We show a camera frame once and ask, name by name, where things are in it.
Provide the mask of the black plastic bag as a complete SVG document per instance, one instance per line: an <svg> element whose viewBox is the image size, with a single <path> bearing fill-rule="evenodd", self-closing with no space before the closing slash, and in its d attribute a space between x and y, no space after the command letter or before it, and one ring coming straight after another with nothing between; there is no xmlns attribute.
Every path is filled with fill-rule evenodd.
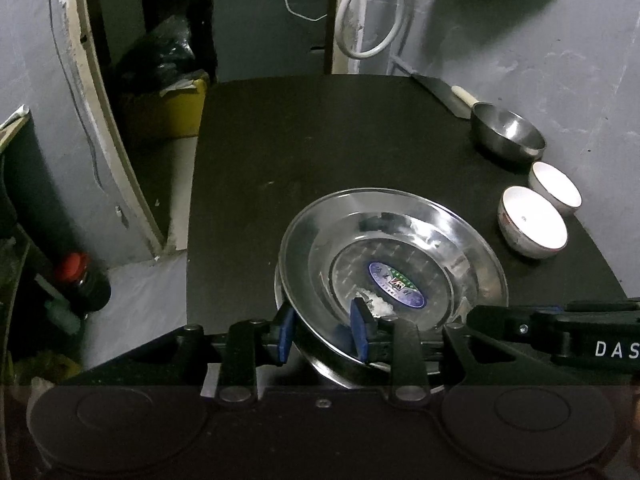
<svg viewBox="0 0 640 480"><path fill-rule="evenodd" d="M200 68L184 15L171 15L139 40L118 62L118 83L134 93L160 93Z"/></svg>

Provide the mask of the deep steel bowl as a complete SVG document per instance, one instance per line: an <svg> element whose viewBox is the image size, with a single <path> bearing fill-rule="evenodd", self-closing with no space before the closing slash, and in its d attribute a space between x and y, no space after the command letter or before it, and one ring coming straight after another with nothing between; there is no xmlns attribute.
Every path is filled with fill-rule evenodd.
<svg viewBox="0 0 640 480"><path fill-rule="evenodd" d="M547 147L542 133L527 119L486 102L472 106L471 131L485 148L512 162L536 162Z"/></svg>

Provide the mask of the white ceramic bowl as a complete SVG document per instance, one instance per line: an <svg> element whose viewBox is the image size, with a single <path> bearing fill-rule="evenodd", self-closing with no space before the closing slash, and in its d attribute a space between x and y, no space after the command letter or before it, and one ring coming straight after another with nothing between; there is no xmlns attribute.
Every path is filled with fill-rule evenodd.
<svg viewBox="0 0 640 480"><path fill-rule="evenodd" d="M567 245L564 219L548 200L530 188L506 188L498 203L497 220L508 245L527 258L550 258Z"/></svg>
<svg viewBox="0 0 640 480"><path fill-rule="evenodd" d="M576 184L548 162L533 163L528 173L528 187L548 200L562 217L574 216L582 206L582 194Z"/></svg>

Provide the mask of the red capped bottle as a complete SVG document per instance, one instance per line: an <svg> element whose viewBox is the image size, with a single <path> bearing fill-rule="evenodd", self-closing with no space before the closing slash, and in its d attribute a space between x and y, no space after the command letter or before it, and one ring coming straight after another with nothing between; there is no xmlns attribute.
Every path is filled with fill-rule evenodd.
<svg viewBox="0 0 640 480"><path fill-rule="evenodd" d="M101 310L111 299L110 282L85 252L70 252L58 265L56 279L70 310L82 318Z"/></svg>

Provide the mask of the dark cabinet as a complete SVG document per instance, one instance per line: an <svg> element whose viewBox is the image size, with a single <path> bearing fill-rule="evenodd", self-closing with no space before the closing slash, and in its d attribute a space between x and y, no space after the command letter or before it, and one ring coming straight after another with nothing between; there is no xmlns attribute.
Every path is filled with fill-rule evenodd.
<svg viewBox="0 0 640 480"><path fill-rule="evenodd" d="M328 0L214 0L219 82L326 72Z"/></svg>

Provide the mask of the yellow container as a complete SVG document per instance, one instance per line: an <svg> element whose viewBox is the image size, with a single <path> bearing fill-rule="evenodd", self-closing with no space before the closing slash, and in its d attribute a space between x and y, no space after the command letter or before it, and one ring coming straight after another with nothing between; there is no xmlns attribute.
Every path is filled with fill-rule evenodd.
<svg viewBox="0 0 640 480"><path fill-rule="evenodd" d="M198 135L207 89L208 75L201 72L160 92L160 122L168 136L181 139Z"/></svg>

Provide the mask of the steel plate with sticker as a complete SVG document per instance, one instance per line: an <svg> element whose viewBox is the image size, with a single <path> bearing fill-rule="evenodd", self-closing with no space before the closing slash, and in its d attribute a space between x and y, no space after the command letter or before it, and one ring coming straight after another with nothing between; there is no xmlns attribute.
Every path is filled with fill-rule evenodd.
<svg viewBox="0 0 640 480"><path fill-rule="evenodd" d="M356 374L349 310L360 297L376 318L405 318L436 334L472 308L505 307L509 289L492 248L468 222L426 198L352 188L318 198L292 220L276 272L314 365Z"/></svg>

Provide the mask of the wooden side shelf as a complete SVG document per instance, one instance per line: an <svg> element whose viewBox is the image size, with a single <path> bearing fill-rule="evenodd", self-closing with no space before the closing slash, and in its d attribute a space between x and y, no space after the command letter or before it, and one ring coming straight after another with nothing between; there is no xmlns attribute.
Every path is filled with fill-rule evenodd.
<svg viewBox="0 0 640 480"><path fill-rule="evenodd" d="M29 122L29 119L30 109L27 105L23 104L2 122L0 130L0 153L6 150L17 133L21 131L21 128Z"/></svg>

